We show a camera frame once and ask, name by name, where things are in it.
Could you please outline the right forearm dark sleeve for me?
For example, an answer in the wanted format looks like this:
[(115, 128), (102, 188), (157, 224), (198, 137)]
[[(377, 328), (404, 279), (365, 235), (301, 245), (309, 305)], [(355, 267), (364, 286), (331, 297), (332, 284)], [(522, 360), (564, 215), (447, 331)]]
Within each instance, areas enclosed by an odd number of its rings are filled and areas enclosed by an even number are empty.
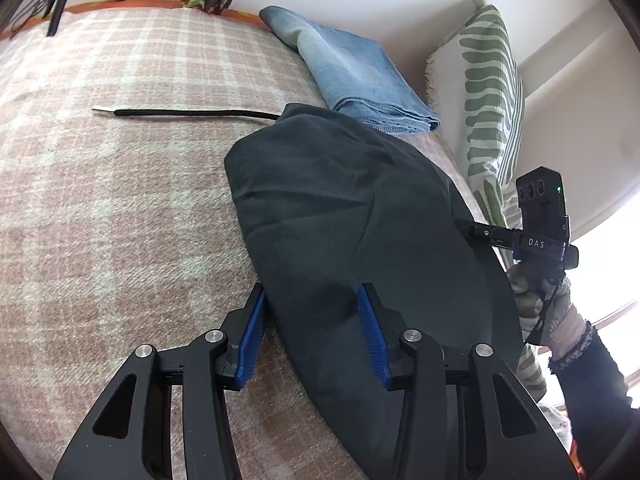
[(639, 412), (631, 407), (624, 376), (592, 325), (578, 345), (563, 359), (550, 361), (549, 368), (562, 389), (579, 463), (591, 477)]

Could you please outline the gloved right hand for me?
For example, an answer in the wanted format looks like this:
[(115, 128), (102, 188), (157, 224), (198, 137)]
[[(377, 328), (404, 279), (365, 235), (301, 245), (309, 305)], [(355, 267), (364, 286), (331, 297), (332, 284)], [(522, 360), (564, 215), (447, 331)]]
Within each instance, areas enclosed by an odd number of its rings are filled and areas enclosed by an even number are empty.
[(523, 337), (530, 344), (547, 347), (553, 361), (567, 356), (587, 331), (587, 322), (570, 298), (570, 280), (559, 284), (536, 278), (516, 264), (508, 271)]

